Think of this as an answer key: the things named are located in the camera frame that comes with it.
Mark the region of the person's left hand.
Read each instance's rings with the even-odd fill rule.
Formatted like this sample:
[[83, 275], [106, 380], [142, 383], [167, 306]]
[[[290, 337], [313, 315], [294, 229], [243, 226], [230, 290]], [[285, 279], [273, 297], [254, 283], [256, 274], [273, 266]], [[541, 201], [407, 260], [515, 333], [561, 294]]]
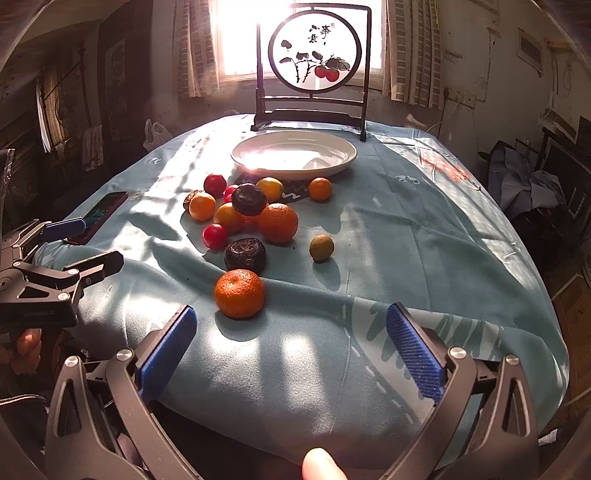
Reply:
[[25, 330], [16, 341], [16, 352], [10, 356], [1, 348], [1, 365], [8, 365], [16, 375], [33, 374], [40, 363], [42, 330]]

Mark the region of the person's right hand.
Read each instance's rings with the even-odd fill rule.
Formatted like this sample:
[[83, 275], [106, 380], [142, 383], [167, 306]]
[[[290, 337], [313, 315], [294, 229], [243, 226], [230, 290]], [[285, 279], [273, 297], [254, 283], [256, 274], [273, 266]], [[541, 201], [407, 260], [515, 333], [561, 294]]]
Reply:
[[308, 451], [301, 464], [304, 480], [346, 480], [346, 474], [335, 463], [325, 449], [314, 448]]

